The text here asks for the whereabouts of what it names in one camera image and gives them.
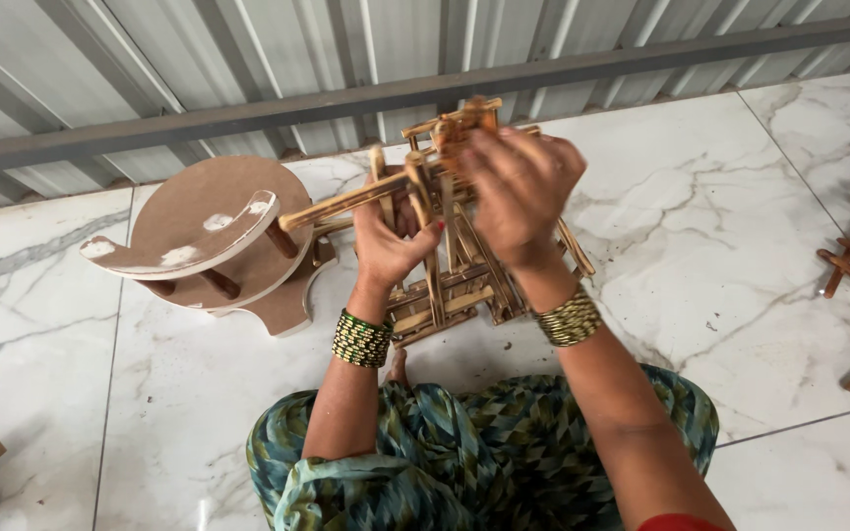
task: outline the white paint smudge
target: white paint smudge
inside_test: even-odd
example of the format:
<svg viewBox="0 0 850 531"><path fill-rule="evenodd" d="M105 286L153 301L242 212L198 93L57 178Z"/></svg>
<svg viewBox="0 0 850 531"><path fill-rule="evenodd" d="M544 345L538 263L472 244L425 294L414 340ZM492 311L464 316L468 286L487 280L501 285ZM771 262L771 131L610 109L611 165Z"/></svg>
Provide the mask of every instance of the white paint smudge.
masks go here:
<svg viewBox="0 0 850 531"><path fill-rule="evenodd" d="M90 242L80 249L80 254L84 258L95 259L110 254L115 249L111 242Z"/></svg>
<svg viewBox="0 0 850 531"><path fill-rule="evenodd" d="M202 228L210 233L214 233L219 229L224 229L229 223L231 223L232 217L226 213L214 213L209 219L206 219L204 223L202 223Z"/></svg>
<svg viewBox="0 0 850 531"><path fill-rule="evenodd" d="M248 210L252 213L261 213L263 211L268 211L270 208L270 203L266 203L265 201L256 201L254 203L251 203L251 206L248 207Z"/></svg>
<svg viewBox="0 0 850 531"><path fill-rule="evenodd" d="M179 266L190 261L196 252L198 251L192 246L174 248L162 255L162 261L159 264L161 266Z"/></svg>

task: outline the hand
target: hand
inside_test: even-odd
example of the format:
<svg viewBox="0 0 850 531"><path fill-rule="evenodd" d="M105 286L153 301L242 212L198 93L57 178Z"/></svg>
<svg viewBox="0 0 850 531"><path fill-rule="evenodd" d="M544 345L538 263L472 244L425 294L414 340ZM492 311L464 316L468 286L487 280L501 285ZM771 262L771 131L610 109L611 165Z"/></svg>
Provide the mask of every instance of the hand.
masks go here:
<svg viewBox="0 0 850 531"><path fill-rule="evenodd" d="M386 166L389 175L402 171L401 166ZM372 182L372 175L366 183ZM419 230L415 211L408 193L393 195L395 233L385 226L383 209L379 201L372 201L353 209L353 228L356 231L356 256L359 259L357 286L363 289L384 290L388 295L393 285L408 276L425 255L438 247L441 241L439 223L431 223Z"/></svg>
<svg viewBox="0 0 850 531"><path fill-rule="evenodd" d="M461 163L478 192L475 228L494 253L516 273L549 264L556 221L585 171L579 151L513 127L503 127L500 139L476 129Z"/></svg>

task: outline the red sleeve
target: red sleeve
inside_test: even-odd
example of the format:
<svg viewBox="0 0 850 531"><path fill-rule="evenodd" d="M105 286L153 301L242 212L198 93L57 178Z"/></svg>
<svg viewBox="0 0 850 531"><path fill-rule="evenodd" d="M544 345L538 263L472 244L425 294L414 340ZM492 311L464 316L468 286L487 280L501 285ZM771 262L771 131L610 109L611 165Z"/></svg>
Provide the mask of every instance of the red sleeve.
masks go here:
<svg viewBox="0 0 850 531"><path fill-rule="evenodd" d="M690 514L660 514L642 524L638 531L724 531Z"/></svg>

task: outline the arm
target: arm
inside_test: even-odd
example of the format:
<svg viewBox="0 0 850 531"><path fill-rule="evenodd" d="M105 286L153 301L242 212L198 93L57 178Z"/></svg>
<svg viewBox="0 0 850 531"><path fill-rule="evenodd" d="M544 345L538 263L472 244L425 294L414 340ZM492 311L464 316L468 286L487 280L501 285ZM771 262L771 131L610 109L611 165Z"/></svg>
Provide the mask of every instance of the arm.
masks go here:
<svg viewBox="0 0 850 531"><path fill-rule="evenodd" d="M476 133L472 145L463 162L479 194L478 230L534 310L560 306L578 282L552 235L584 159L565 140L541 141L515 130L504 129L500 140ZM558 353L625 527L685 513L733 530L638 363L608 327Z"/></svg>
<svg viewBox="0 0 850 531"><path fill-rule="evenodd" d="M378 202L353 211L359 276L349 296L347 311L373 325L381 325L385 320L392 286L437 247L441 236L441 227L435 223L419 232L408 199L394 199L397 235L385 227ZM411 240L402 239L407 234L413 236ZM331 356L313 403L301 458L340 459L376 452L378 410L376 369Z"/></svg>

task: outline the foot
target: foot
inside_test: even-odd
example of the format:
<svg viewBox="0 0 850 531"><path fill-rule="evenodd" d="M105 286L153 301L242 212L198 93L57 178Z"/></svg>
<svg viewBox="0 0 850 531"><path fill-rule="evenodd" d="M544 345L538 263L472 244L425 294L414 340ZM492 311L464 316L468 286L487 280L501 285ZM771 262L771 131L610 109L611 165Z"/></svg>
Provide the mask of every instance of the foot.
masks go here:
<svg viewBox="0 0 850 531"><path fill-rule="evenodd" d="M405 356L405 349L397 349L392 354L392 368L389 369L389 372L385 373L385 380L387 382L389 380L395 380L406 387L411 387L409 385L409 378L405 375Z"/></svg>

